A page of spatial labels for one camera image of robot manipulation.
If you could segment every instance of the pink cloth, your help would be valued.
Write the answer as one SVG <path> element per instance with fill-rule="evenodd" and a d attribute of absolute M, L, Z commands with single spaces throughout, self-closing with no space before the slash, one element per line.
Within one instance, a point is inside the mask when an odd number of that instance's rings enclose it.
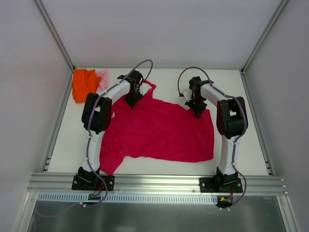
<path fill-rule="evenodd" d="M 108 85 L 108 69 L 104 69 L 103 71 L 96 71 L 96 76 L 100 76 L 101 81 L 98 85 L 97 88 L 97 93 L 105 90 L 109 85 Z"/>
<path fill-rule="evenodd" d="M 182 162 L 213 158 L 214 129 L 209 110 L 197 118 L 180 105 L 154 99 L 155 85 L 150 85 L 152 90 L 133 109 L 124 97 L 112 106 L 114 117 L 100 152 L 100 169 L 109 175 L 125 156 Z"/>

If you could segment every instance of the folded cloth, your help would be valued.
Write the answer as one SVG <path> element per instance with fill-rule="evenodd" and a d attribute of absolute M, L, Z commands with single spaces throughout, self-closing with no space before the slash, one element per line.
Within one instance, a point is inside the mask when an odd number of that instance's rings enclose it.
<path fill-rule="evenodd" d="M 200 162 L 213 158 L 214 129 L 209 110 L 192 110 L 153 98 L 152 90 L 133 109 L 120 98 L 100 151 L 100 169 L 112 175 L 125 156 Z"/>
<path fill-rule="evenodd" d="M 75 69 L 73 72 L 72 95 L 76 103 L 86 101 L 88 93 L 96 93 L 101 81 L 100 76 L 96 76 L 95 70 Z"/>
<path fill-rule="evenodd" d="M 97 88 L 97 93 L 105 90 L 108 87 L 108 69 L 104 69 L 103 71 L 96 71 L 96 76 L 101 77 L 101 81 Z"/>

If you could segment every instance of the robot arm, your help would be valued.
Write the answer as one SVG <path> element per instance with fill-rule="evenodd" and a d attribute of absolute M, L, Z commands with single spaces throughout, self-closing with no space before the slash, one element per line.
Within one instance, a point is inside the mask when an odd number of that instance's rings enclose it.
<path fill-rule="evenodd" d="M 123 79 L 125 76 L 121 75 L 118 79 Z M 86 98 L 84 110 L 82 114 L 82 122 L 84 124 L 86 139 L 90 139 L 89 146 L 85 149 L 85 159 L 78 169 L 77 175 L 74 177 L 73 184 L 76 190 L 97 190 L 99 178 L 92 172 L 92 169 L 99 173 L 100 161 L 99 155 L 101 150 L 101 143 L 103 135 L 111 123 L 112 118 L 112 105 L 125 95 L 125 101 L 131 108 L 143 97 L 151 86 L 143 83 L 141 86 L 138 84 L 142 79 L 142 75 L 138 71 L 133 71 L 124 81 L 120 80 L 109 90 L 100 93 L 89 93 Z M 95 106 L 95 102 L 99 95 L 105 93 L 97 104 L 97 108 L 93 114 L 90 130 L 91 136 L 88 132 L 88 123 L 90 121 L 91 112 Z"/>
<path fill-rule="evenodd" d="M 189 81 L 189 89 L 186 89 L 183 95 L 186 98 L 186 105 L 194 111 L 197 117 L 200 117 L 206 109 L 207 105 L 204 102 L 206 99 L 217 107 L 216 125 L 222 136 L 222 150 L 220 163 L 217 167 L 217 174 L 214 180 L 217 182 L 218 188 L 236 182 L 238 173 L 232 165 L 233 147 L 235 139 L 241 135 L 244 130 L 244 121 L 235 100 L 223 96 L 210 85 L 209 81 L 201 81 L 200 77 L 193 77 Z M 247 118 L 244 99 L 242 97 L 237 97 L 237 99 Z M 235 166 L 237 163 L 239 142 L 240 140 L 238 140 L 236 144 L 234 157 Z"/>

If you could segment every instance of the cable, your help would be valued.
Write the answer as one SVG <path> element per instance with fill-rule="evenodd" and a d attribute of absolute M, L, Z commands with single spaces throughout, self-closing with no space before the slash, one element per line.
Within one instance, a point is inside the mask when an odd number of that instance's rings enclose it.
<path fill-rule="evenodd" d="M 150 69 L 149 69 L 149 72 L 148 72 L 148 74 L 147 74 L 147 76 L 146 76 L 146 78 L 144 79 L 144 82 L 145 81 L 147 81 L 147 79 L 148 79 L 148 77 L 149 77 L 149 75 L 150 75 L 150 73 L 151 73 L 151 71 L 152 71 L 152 69 L 153 69 L 153 66 L 154 66 L 154 63 L 153 63 L 153 61 L 151 60 L 151 59 L 146 59 L 146 60 L 144 60 L 142 63 L 144 63 L 144 62 L 146 62 L 146 61 L 149 61 L 150 63 L 151 63 L 151 66 L 150 66 Z"/>
<path fill-rule="evenodd" d="M 141 76 L 141 82 L 140 83 L 138 83 L 138 85 L 137 85 L 137 87 L 140 89 L 140 86 L 144 83 L 144 82 L 146 82 L 146 80 L 148 79 L 148 77 L 149 77 L 149 74 L 151 73 L 151 71 L 152 71 L 152 69 L 153 69 L 153 65 L 154 65 L 154 63 L 152 62 L 152 60 L 149 60 L 150 62 L 151 62 L 151 66 L 150 66 L 150 70 L 149 70 L 149 72 L 148 72 L 148 74 L 147 74 L 147 76 L 146 76 L 146 78 L 144 79 L 144 77 L 143 76 Z"/>
<path fill-rule="evenodd" d="M 69 209 L 71 209 L 73 206 L 76 206 L 76 205 L 78 205 L 78 204 L 81 204 L 81 203 L 80 203 L 80 202 L 75 202 L 75 203 L 71 204 L 68 208 L 66 208 L 65 210 L 61 211 L 60 213 L 53 214 L 53 215 L 44 215 L 44 214 L 40 213 L 39 210 L 38 210 L 38 205 L 39 205 L 39 204 L 36 204 L 36 206 L 35 206 L 35 212 L 36 212 L 39 216 L 41 216 L 41 217 L 43 217 L 43 218 L 44 218 L 44 217 L 45 217 L 45 218 L 56 218 L 56 217 L 58 217 L 58 216 L 60 216 L 60 215 L 62 215 L 62 214 L 64 214 L 64 213 L 66 213 Z"/>
<path fill-rule="evenodd" d="M 94 197 L 97 197 L 98 195 L 100 195 L 100 193 L 101 193 L 101 191 L 102 191 L 102 188 L 103 188 L 103 183 L 101 182 L 100 185 L 99 185 L 99 188 L 98 188 L 96 191 L 94 191 L 94 192 L 92 193 L 92 195 L 93 195 Z"/>
<path fill-rule="evenodd" d="M 234 194 L 234 189 L 232 188 L 231 194 L 227 198 L 233 197 L 233 194 Z"/>
<path fill-rule="evenodd" d="M 237 169 L 236 166 L 235 166 L 235 152 L 236 152 L 237 141 L 245 134 L 245 132 L 246 132 L 246 130 L 247 130 L 247 125 L 248 125 L 247 119 L 246 119 L 245 113 L 244 113 L 243 108 L 241 107 L 241 104 L 240 104 L 240 102 L 238 101 L 238 99 L 237 99 L 236 97 L 234 97 L 234 96 L 226 95 L 224 92 L 222 92 L 222 91 L 221 91 L 220 89 L 218 89 L 216 86 L 214 86 L 213 83 L 212 83 L 212 81 L 211 81 L 211 79 L 209 78 L 207 72 L 205 72 L 203 69 L 201 69 L 201 68 L 199 68 L 199 67 L 196 67 L 196 66 L 188 67 L 188 68 L 184 69 L 184 70 L 182 71 L 182 73 L 179 75 L 178 81 L 177 81 L 177 89 L 178 89 L 178 92 L 179 92 L 179 96 L 183 96 L 183 94 L 180 92 L 180 89 L 179 89 L 179 81 L 180 81 L 180 78 L 181 78 L 182 74 L 183 74 L 185 71 L 187 71 L 188 69 L 198 69 L 198 70 L 202 71 L 202 72 L 206 75 L 207 79 L 209 80 L 210 86 L 211 86 L 214 90 L 216 90 L 218 93 L 220 93 L 221 95 L 223 95 L 223 96 L 225 96 L 225 97 L 227 97 L 227 98 L 232 98 L 232 99 L 234 99 L 234 100 L 236 101 L 236 103 L 237 103 L 239 109 L 240 109 L 240 113 L 241 113 L 242 118 L 243 118 L 244 130 L 243 130 L 243 132 L 241 133 L 241 135 L 239 135 L 239 136 L 234 140 L 233 153 L 232 153 L 232 166 L 233 166 L 235 172 L 237 172 L 237 173 L 243 178 L 243 180 L 244 180 L 244 182 L 245 182 L 245 186 L 244 186 L 244 190 L 243 190 L 243 192 L 242 192 L 242 195 L 239 197 L 239 199 L 238 199 L 234 204 L 232 204 L 232 205 L 230 206 L 230 207 L 232 207 L 232 206 L 236 205 L 238 202 L 240 202 L 240 200 L 243 198 L 243 196 L 245 195 L 246 190 L 247 190 L 247 179 L 246 179 L 246 177 L 245 177 L 240 171 L 238 171 L 238 169 Z"/>

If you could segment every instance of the purple cable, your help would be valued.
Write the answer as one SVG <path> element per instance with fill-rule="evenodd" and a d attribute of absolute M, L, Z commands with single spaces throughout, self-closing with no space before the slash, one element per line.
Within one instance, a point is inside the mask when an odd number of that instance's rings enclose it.
<path fill-rule="evenodd" d="M 238 101 L 238 99 L 235 98 L 235 97 L 233 97 L 233 96 L 226 95 L 226 94 L 223 93 L 220 89 L 218 89 L 217 87 L 215 87 L 215 86 L 213 85 L 211 79 L 209 78 L 207 72 L 205 72 L 203 69 L 201 69 L 201 68 L 199 68 L 199 67 L 195 67 L 195 66 L 188 67 L 188 68 L 186 68 L 185 70 L 183 70 L 182 73 L 179 75 L 178 81 L 177 81 L 177 89 L 178 89 L 178 92 L 179 92 L 179 96 L 182 95 L 181 92 L 180 92 L 180 89 L 179 89 L 179 81 L 180 81 L 180 78 L 181 78 L 182 74 L 183 74 L 185 71 L 187 71 L 188 69 L 198 69 L 198 70 L 202 71 L 202 72 L 207 76 L 207 79 L 209 80 L 209 84 L 210 84 L 210 86 L 211 86 L 214 90 L 216 90 L 218 93 L 220 93 L 221 95 L 223 95 L 223 96 L 225 96 L 225 97 L 234 99 L 234 100 L 236 101 L 236 103 L 237 103 L 239 109 L 240 109 L 240 113 L 241 113 L 242 118 L 243 118 L 243 121 L 244 121 L 244 130 L 243 130 L 242 134 L 239 135 L 239 136 L 234 140 L 233 153 L 232 153 L 232 166 L 233 166 L 235 172 L 237 172 L 237 173 L 243 178 L 243 181 L 245 182 L 245 187 L 244 187 L 243 193 L 242 193 L 242 195 L 240 196 L 240 198 L 239 198 L 234 204 L 232 204 L 232 205 L 230 206 L 230 207 L 232 207 L 232 206 L 236 205 L 236 204 L 243 198 L 243 196 L 245 195 L 246 190 L 247 190 L 247 179 L 246 179 L 246 177 L 245 177 L 240 171 L 238 171 L 238 169 L 237 169 L 236 166 L 235 166 L 236 143 L 237 143 L 237 141 L 245 134 L 245 132 L 246 132 L 246 130 L 247 130 L 247 125 L 248 125 L 247 119 L 246 119 L 245 113 L 244 113 L 243 108 L 241 107 L 241 104 L 240 104 L 240 102 Z"/>
<path fill-rule="evenodd" d="M 76 202 L 76 203 L 74 203 L 74 204 L 71 204 L 68 208 L 66 208 L 65 210 L 63 210 L 63 211 L 61 211 L 60 213 L 57 213 L 57 214 L 54 214 L 54 215 L 44 215 L 44 214 L 41 214 L 40 212 L 39 212 L 39 210 L 38 210 L 38 206 L 39 206 L 39 204 L 36 204 L 36 206 L 35 206 L 35 212 L 39 215 L 39 216 L 41 216 L 41 217 L 45 217 L 45 218 L 56 218 L 56 217 L 58 217 L 58 216 L 60 216 L 60 215 L 62 215 L 62 214 L 64 214 L 64 213 L 66 213 L 69 209 L 71 209 L 73 206 L 75 206 L 75 205 L 78 205 L 78 204 L 81 204 L 80 202 Z"/>

